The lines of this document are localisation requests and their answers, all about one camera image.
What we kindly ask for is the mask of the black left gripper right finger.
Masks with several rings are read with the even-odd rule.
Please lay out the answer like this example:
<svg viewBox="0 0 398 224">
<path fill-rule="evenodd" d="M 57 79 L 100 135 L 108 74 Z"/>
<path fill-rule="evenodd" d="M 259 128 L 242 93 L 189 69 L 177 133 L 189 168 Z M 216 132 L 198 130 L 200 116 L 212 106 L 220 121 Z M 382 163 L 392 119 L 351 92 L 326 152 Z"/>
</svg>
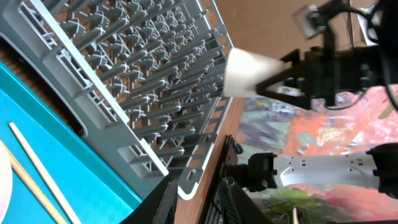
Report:
<svg viewBox="0 0 398 224">
<path fill-rule="evenodd" d="M 220 180 L 221 214 L 226 224 L 273 224 L 232 177 Z"/>
</svg>

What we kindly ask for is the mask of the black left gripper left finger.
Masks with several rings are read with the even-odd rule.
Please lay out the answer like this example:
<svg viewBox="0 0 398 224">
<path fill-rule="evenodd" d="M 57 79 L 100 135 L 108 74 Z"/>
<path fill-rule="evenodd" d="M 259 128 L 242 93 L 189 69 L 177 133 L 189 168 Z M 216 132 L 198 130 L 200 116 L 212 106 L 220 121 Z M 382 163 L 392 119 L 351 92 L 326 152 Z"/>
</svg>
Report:
<svg viewBox="0 0 398 224">
<path fill-rule="evenodd" d="M 120 224 L 174 224 L 177 201 L 177 179 L 169 174 Z"/>
</svg>

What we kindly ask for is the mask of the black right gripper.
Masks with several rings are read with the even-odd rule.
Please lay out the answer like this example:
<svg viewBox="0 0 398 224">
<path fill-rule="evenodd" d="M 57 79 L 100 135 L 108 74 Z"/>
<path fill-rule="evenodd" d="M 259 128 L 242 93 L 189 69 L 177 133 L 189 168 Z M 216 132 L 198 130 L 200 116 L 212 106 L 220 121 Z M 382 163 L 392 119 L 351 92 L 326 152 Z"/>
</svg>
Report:
<svg viewBox="0 0 398 224">
<path fill-rule="evenodd" d="M 392 87 L 397 84 L 397 1 L 378 1 L 371 12 L 348 7 L 342 1 L 329 1 L 320 6 L 327 22 L 323 35 L 323 47 L 314 48 L 306 53 L 305 66 L 308 74 L 319 77 L 320 81 L 331 81 L 326 90 L 314 90 L 313 96 L 325 99 L 328 106 L 335 104 L 335 94 L 341 91 L 356 92 L 363 88 L 384 86 L 393 107 L 397 106 L 397 97 Z M 366 29 L 373 30 L 375 43 L 370 47 L 355 47 L 337 52 L 335 35 L 328 25 L 329 20 L 338 14 L 350 12 L 359 15 L 367 22 Z M 288 79 L 292 87 L 297 86 L 297 79 L 304 66 L 300 60 L 300 50 L 295 49 L 283 56 L 282 68 L 272 72 L 269 78 L 256 85 L 260 96 L 279 100 L 299 108 L 307 108 L 306 96 L 291 96 L 271 90 L 271 86 Z"/>
</svg>

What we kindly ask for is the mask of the white cup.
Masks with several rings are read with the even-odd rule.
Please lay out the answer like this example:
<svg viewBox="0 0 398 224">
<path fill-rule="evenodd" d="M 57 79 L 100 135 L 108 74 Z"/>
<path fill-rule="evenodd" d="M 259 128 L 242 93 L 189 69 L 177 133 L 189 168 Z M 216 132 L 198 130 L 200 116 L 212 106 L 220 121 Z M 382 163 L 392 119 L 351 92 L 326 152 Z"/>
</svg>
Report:
<svg viewBox="0 0 398 224">
<path fill-rule="evenodd" d="M 223 78 L 223 96 L 262 98 L 256 85 L 282 68 L 282 61 L 233 48 L 228 55 Z"/>
</svg>

